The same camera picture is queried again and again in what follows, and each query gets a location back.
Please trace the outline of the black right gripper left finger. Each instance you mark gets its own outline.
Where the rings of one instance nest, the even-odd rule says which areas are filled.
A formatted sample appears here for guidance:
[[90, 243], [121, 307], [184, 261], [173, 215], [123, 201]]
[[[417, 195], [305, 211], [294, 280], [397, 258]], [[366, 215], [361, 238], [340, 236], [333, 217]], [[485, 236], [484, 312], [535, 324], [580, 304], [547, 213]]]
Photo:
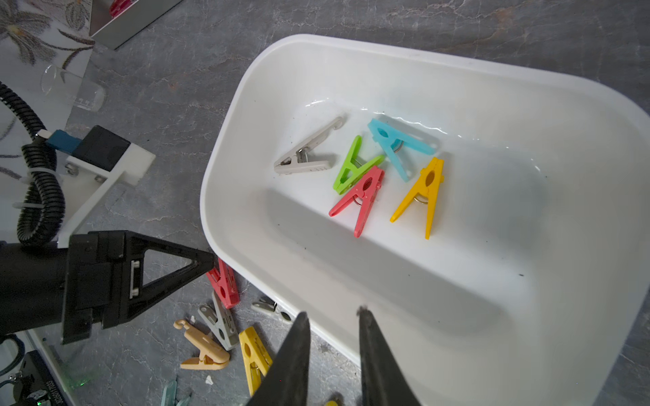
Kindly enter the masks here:
[[274, 363], [247, 405], [306, 405], [310, 352], [311, 326], [303, 311], [296, 316]]

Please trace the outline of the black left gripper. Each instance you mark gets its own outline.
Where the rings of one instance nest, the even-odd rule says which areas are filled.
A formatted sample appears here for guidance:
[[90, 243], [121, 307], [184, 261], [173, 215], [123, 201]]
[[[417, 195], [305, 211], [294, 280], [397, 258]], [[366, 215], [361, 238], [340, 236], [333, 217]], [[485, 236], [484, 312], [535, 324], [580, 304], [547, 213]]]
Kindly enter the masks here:
[[1, 333], [59, 323], [63, 343], [125, 324], [211, 271], [216, 255], [130, 231], [78, 234], [66, 249], [1, 243]]

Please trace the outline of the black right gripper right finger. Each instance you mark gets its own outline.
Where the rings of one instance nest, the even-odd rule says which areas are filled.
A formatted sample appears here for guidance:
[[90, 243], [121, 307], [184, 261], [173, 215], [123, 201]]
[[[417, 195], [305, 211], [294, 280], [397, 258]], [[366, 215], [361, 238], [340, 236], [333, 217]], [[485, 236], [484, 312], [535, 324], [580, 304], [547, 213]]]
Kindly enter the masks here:
[[362, 405], [420, 405], [367, 307], [357, 311], [362, 371]]

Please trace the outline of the red clothespin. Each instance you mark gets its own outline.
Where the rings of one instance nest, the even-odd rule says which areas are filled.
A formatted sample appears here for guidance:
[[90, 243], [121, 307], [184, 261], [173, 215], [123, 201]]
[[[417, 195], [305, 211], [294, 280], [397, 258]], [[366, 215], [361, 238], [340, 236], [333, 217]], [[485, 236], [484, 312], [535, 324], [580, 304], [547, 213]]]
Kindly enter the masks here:
[[231, 310], [240, 303], [240, 294], [235, 280], [235, 271], [221, 258], [207, 273], [208, 280], [225, 309]]
[[366, 226], [367, 219], [372, 211], [377, 194], [382, 188], [384, 180], [384, 170], [378, 166], [372, 167], [362, 178], [352, 187], [346, 195], [337, 202], [329, 211], [328, 216], [335, 217], [345, 208], [356, 201], [360, 201], [361, 208], [354, 228], [354, 236], [360, 238]]

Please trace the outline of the lime green clothespin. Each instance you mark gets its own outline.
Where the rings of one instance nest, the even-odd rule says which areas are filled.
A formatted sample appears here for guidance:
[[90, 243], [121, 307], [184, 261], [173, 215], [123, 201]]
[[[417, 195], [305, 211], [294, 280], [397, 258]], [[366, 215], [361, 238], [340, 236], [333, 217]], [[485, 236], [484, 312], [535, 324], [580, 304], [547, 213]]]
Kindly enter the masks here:
[[333, 183], [333, 190], [338, 195], [343, 195], [353, 185], [355, 185], [370, 169], [381, 165], [385, 160], [385, 156], [379, 155], [364, 164], [358, 163], [357, 157], [359, 155], [361, 147], [362, 137], [360, 135], [357, 135], [353, 140], [350, 146], [350, 150], [343, 160], [341, 169]]

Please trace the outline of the turquoise clothespin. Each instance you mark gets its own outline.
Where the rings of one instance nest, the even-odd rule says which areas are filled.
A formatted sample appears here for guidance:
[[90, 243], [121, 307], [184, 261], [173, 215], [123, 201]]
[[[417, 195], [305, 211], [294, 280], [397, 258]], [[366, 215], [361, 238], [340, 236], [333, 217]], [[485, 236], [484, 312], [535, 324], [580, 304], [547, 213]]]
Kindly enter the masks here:
[[407, 147], [429, 156], [434, 155], [436, 152], [433, 147], [423, 141], [413, 138], [400, 130], [396, 130], [387, 123], [381, 122], [375, 118], [370, 121], [367, 127], [372, 134], [372, 139], [381, 146], [387, 159], [389, 159], [401, 179], [405, 182], [408, 182], [410, 178], [399, 160], [399, 157], [397, 157], [397, 151], [400, 148]]

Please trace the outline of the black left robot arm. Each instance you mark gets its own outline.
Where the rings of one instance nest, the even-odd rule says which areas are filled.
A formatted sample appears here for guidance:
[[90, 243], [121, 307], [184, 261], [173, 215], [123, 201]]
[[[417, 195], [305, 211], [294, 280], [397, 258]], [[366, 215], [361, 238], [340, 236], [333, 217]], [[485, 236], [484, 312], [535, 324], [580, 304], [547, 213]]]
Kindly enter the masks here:
[[89, 338], [94, 324], [132, 321], [211, 271], [216, 257], [131, 231], [79, 233], [115, 184], [139, 183], [154, 155], [101, 126], [81, 139], [49, 131], [8, 86], [1, 100], [30, 135], [17, 241], [1, 244], [1, 340], [17, 348], [1, 384], [18, 405], [64, 405], [44, 358], [19, 332], [60, 324], [63, 343]]

